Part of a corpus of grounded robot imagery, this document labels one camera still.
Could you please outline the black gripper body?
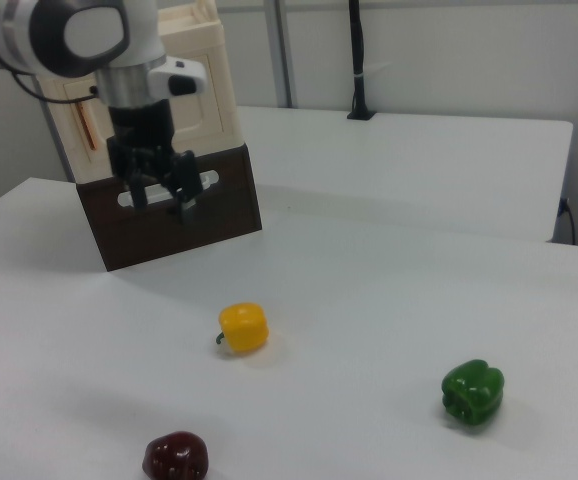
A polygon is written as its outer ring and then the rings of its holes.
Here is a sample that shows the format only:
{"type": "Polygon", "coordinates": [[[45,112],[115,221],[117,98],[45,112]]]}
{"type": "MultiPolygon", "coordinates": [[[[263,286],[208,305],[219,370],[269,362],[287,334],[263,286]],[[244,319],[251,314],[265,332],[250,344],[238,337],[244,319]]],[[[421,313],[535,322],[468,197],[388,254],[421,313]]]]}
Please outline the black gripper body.
{"type": "Polygon", "coordinates": [[[128,181],[137,172],[163,186],[171,179],[174,125],[170,102],[139,108],[108,108],[113,136],[107,150],[114,177],[128,181]]]}

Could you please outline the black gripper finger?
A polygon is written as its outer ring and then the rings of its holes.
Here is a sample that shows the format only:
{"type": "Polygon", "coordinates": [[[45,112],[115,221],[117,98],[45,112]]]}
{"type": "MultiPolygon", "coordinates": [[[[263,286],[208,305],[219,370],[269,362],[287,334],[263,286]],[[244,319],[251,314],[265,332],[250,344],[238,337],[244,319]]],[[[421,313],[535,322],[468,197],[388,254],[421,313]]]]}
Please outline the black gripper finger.
{"type": "Polygon", "coordinates": [[[169,191],[176,203],[176,215],[180,224],[185,223],[185,211],[191,208],[195,198],[203,192],[196,157],[190,150],[175,153],[171,157],[169,191]]]}
{"type": "Polygon", "coordinates": [[[143,183],[142,172],[134,170],[128,179],[128,188],[131,195],[133,207],[136,210],[144,210],[148,206],[147,194],[143,183]]]}

